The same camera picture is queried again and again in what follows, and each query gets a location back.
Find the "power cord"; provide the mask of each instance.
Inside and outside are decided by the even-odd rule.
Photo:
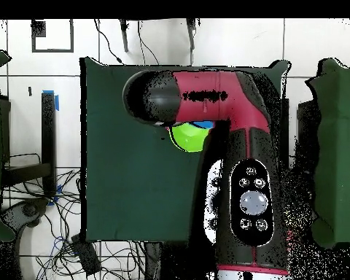
[[[145,63],[145,56],[144,56],[144,51],[143,51],[143,47],[141,46],[141,44],[143,44],[153,55],[153,57],[155,58],[155,60],[157,61],[157,65],[160,65],[160,63],[158,62],[157,57],[155,57],[155,54],[153,53],[153,51],[151,51],[150,48],[148,48],[148,46],[145,45],[144,41],[141,39],[141,34],[140,34],[140,20],[138,20],[137,22],[137,33],[139,35],[139,39],[140,39],[140,47],[141,47],[141,52],[143,54],[143,58],[144,58],[144,65],[146,65]]]
[[[109,42],[108,38],[106,37],[106,35],[105,35],[103,32],[101,32],[100,29],[98,28],[97,20],[94,19],[93,21],[95,22],[95,27],[96,27],[97,32],[99,32],[99,33],[105,38],[106,43],[108,44],[108,49],[109,49],[110,53],[117,59],[117,61],[118,61],[119,63],[121,63],[122,65],[125,66],[125,64],[122,62],[122,60],[121,60],[120,58],[118,58],[118,57],[112,52],[112,50],[110,49],[110,42]]]
[[[16,157],[24,156],[24,155],[36,155],[37,154],[23,154],[23,155],[16,155]],[[65,182],[63,182],[63,185],[61,187],[61,192],[58,192],[56,197],[50,198],[50,201],[52,201],[55,204],[55,208],[57,209],[59,215],[60,215],[60,236],[57,236],[57,233],[53,227],[52,220],[47,216],[47,214],[44,215],[44,218],[48,221],[50,224],[50,232],[54,238],[54,244],[52,246],[52,250],[50,253],[50,258],[47,259],[46,262],[42,262],[39,257],[36,257],[36,262],[40,266],[40,270],[36,276],[35,280],[56,280],[58,276],[66,276],[70,277],[71,280],[78,280],[79,277],[76,277],[77,275],[85,274],[85,271],[82,269],[82,266],[80,264],[79,258],[75,256],[73,253],[73,250],[71,248],[71,242],[69,240],[70,236],[70,228],[69,224],[67,222],[67,216],[69,214],[75,214],[79,215],[80,212],[72,211],[71,208],[75,203],[80,203],[80,198],[78,194],[67,192],[65,191],[65,187],[68,183],[70,183],[73,179],[75,179],[75,183],[77,185],[78,192],[80,193],[80,170],[70,170],[66,173],[58,174],[56,176],[57,181],[59,182],[63,178],[66,179]],[[24,190],[20,189],[18,186],[13,186],[10,188],[10,190],[13,193],[20,193],[20,194],[27,194],[34,197],[44,197],[44,194],[42,194],[43,187],[39,183],[38,179],[35,179],[32,182],[24,182],[22,183]],[[35,190],[30,190],[30,186],[34,186],[36,188]],[[28,200],[28,198],[24,197],[11,197],[18,200]],[[60,205],[61,200],[66,200],[66,204],[64,206]],[[102,243],[101,241],[95,242],[93,245],[95,247],[95,250],[97,251],[96,244]],[[142,250],[142,252],[149,256],[149,258],[153,259],[148,255],[139,242],[128,242],[129,246],[127,248],[118,250],[117,252],[113,253],[107,246],[107,243],[105,243],[106,249],[110,253],[110,256],[106,259],[102,260],[101,263],[104,263],[105,261],[114,258],[118,261],[120,264],[120,267],[118,269],[108,269],[107,267],[103,266],[101,271],[101,280],[105,280],[105,278],[108,275],[112,275],[114,277],[114,280],[141,280],[141,275],[148,276],[146,274],[144,269],[144,262],[141,260],[142,257],[139,253],[139,248]],[[117,258],[117,255],[123,251],[129,251],[129,253],[126,255],[127,259],[127,265],[126,268],[122,266],[121,261]],[[130,261],[133,261],[133,266],[130,267]],[[137,272],[137,278],[134,278],[131,274],[133,272]]]

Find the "white floor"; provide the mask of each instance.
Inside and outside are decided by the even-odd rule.
[[[68,20],[46,20],[47,36],[36,39],[41,48],[68,48],[70,42]],[[107,36],[113,53],[126,64],[144,64],[138,37],[137,22],[128,29],[129,52],[123,50],[119,20],[101,20],[100,30]],[[57,162],[58,174],[77,171],[80,167],[80,88],[79,57],[89,56],[105,64],[118,64],[108,50],[105,38],[100,35],[93,20],[74,20],[74,53],[32,53],[31,21],[1,20],[0,50],[7,50],[12,60],[0,68],[0,91],[9,96],[11,112],[11,155],[35,152],[41,154],[40,113],[41,93],[54,90],[59,95],[57,111]],[[153,51],[160,64],[190,64],[189,39],[185,19],[148,20],[141,23],[141,38]],[[147,64],[156,64],[151,53],[143,46]],[[295,145],[296,109],[300,102],[312,99],[305,81],[315,76],[318,62],[335,57],[350,66],[350,20],[328,19],[201,19],[195,35],[193,65],[269,66],[278,59],[292,63],[288,74],[287,98],[290,99],[289,147],[291,155]],[[36,163],[36,157],[17,157],[11,164]],[[67,191],[77,193],[74,182]],[[15,203],[17,197],[5,200]],[[54,206],[48,206],[47,216],[53,230],[60,234],[60,218]],[[68,215],[71,234],[80,228],[79,204]],[[34,229],[26,229],[20,248],[21,266],[25,280],[34,280],[41,260],[49,259],[54,246],[50,223],[43,219]],[[127,258],[127,243],[101,242],[97,252],[107,269],[127,270],[134,265]],[[97,280],[116,280],[106,271],[97,274]],[[71,280],[62,277],[60,280]],[[75,280],[86,280],[85,275]]]

